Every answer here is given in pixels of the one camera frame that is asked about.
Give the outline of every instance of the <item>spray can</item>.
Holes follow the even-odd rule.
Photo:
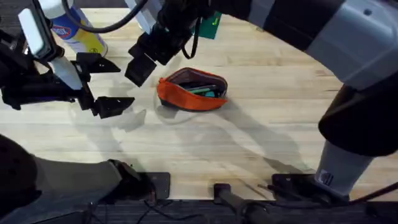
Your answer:
[[[53,23],[53,32],[63,39],[76,53],[89,52],[99,53],[102,56],[106,55],[108,46],[104,40],[98,34],[84,31],[73,24],[65,15],[61,0],[39,0],[39,3],[46,18]],[[86,26],[91,26],[81,9],[73,5],[73,3],[74,0],[68,0],[70,12],[74,18]]]

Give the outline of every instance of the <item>wooden table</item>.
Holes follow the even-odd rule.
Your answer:
[[[128,9],[84,11],[96,27],[103,27]],[[124,70],[132,59],[127,51],[141,33],[132,21],[103,34],[107,58],[122,72],[93,75],[90,83],[96,96],[136,97],[122,116],[101,120],[77,103],[27,105],[22,111],[0,104],[0,133],[46,159],[113,158],[137,170],[168,171],[171,198],[211,198],[212,185],[227,182],[242,197],[272,199],[257,187],[272,174],[314,172],[324,143],[317,123],[341,87],[330,71],[256,27],[223,16],[216,40],[200,39],[193,60],[177,55],[138,88],[124,77]],[[182,67],[225,77],[229,103],[212,113],[161,106],[155,94],[159,77]],[[397,155],[376,159],[356,184],[353,198],[395,182],[397,162]],[[382,199],[398,200],[398,193]]]

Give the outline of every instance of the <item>blue label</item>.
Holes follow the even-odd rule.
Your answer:
[[[76,21],[81,21],[80,16],[77,14],[76,9],[72,7],[70,12]],[[74,37],[79,30],[67,15],[60,16],[58,18],[52,19],[53,27],[52,30],[63,40],[68,40]]]

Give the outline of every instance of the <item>orange pencil case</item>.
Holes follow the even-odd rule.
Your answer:
[[[200,96],[189,92],[183,83],[203,83],[216,86],[217,97]],[[185,111],[211,111],[222,107],[228,84],[223,77],[199,71],[193,68],[183,68],[167,78],[160,78],[157,94],[162,105]]]

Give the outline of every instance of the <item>wire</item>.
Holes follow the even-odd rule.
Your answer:
[[[65,11],[65,14],[67,17],[72,21],[72,23],[82,30],[85,30],[87,32],[95,33],[95,34],[105,34],[108,32],[115,31],[122,26],[126,25],[128,22],[130,22],[137,14],[138,12],[145,6],[145,4],[148,2],[148,0],[141,0],[132,10],[127,14],[123,19],[121,19],[119,22],[112,24],[107,27],[102,27],[102,28],[94,28],[94,27],[88,27],[83,24],[81,24],[79,21],[77,21],[73,15],[71,14],[69,10],[69,5],[68,5],[68,0],[62,0],[62,7]]]
[[[90,203],[88,206],[88,211],[90,212],[90,216],[88,217],[87,221],[85,224],[89,224],[92,223],[92,218],[94,218],[95,220],[97,220],[100,224],[107,224],[108,223],[108,206],[105,205],[105,222],[102,222],[100,220],[100,218],[98,218],[94,213],[95,210],[97,209],[98,204],[94,205],[93,207],[91,206],[93,205],[92,203]]]
[[[368,194],[366,196],[363,196],[361,198],[358,198],[356,200],[347,202],[347,203],[341,203],[341,204],[336,204],[336,205],[312,205],[312,206],[291,206],[291,205],[281,205],[279,203],[275,202],[257,202],[256,205],[262,205],[263,208],[267,208],[266,205],[270,205],[273,207],[280,207],[280,208],[286,208],[286,209],[301,209],[301,210],[314,210],[314,209],[330,209],[330,208],[341,208],[341,207],[347,207],[347,206],[352,206],[352,205],[357,205],[361,203],[365,203],[369,200],[375,199],[377,197],[380,197],[382,195],[388,194],[392,191],[395,191],[398,189],[398,182],[391,184],[387,187],[384,187],[380,190],[377,190],[371,194]]]
[[[159,215],[162,215],[163,217],[165,217],[165,218],[167,218],[167,219],[169,219],[169,220],[173,220],[173,221],[185,221],[185,220],[191,220],[191,219],[197,218],[197,217],[203,217],[203,218],[206,220],[206,224],[210,224],[210,221],[209,221],[208,217],[207,217],[205,214],[199,213],[199,214],[187,215],[186,217],[173,217],[173,216],[171,216],[171,215],[168,215],[168,214],[166,214],[166,213],[160,211],[159,209],[157,209],[157,208],[155,208],[155,207],[153,207],[153,206],[150,206],[150,205],[148,204],[148,202],[146,202],[146,201],[144,201],[144,203],[145,203],[145,205],[146,205],[149,209],[155,211],[155,212],[158,213]]]
[[[200,24],[201,24],[201,17],[199,17],[197,19],[197,23],[195,24],[195,34],[193,36],[193,45],[192,45],[191,55],[190,56],[188,55],[187,50],[185,49],[185,46],[183,46],[181,48],[182,53],[184,54],[185,58],[187,58],[188,60],[193,59],[195,57],[195,55],[197,54]]]
[[[169,203],[166,203],[165,205],[160,205],[161,207],[167,207],[167,206],[169,206],[169,205],[171,205],[173,203],[173,201],[171,201],[171,202],[169,202]],[[138,221],[136,222],[136,224],[140,224],[142,221],[143,221],[143,219],[148,215],[148,213],[150,212],[150,211],[152,211],[152,208],[148,208],[148,210],[146,210],[145,212],[144,212],[144,214],[142,214],[140,217],[139,217],[139,219],[138,219]]]

